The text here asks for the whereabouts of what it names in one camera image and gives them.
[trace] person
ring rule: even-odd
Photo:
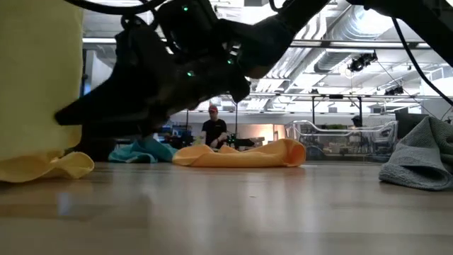
[[[202,137],[205,138],[205,144],[220,149],[227,139],[227,124],[219,119],[219,111],[216,106],[209,107],[210,119],[203,123]]]

